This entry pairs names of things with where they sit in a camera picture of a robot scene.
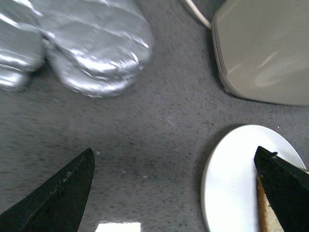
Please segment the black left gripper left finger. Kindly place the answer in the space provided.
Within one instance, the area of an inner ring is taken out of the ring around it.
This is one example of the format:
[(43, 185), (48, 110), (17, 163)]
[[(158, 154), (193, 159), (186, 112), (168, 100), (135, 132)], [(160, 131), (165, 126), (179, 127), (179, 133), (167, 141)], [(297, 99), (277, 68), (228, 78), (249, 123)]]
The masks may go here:
[(76, 232), (95, 170), (86, 149), (27, 197), (0, 215), (2, 232)]

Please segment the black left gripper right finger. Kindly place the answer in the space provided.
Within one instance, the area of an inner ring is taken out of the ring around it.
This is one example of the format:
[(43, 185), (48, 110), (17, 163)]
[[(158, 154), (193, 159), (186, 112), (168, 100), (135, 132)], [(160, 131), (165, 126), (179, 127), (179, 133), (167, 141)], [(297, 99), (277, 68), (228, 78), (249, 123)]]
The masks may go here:
[(261, 232), (309, 230), (309, 174), (259, 146), (254, 156)]

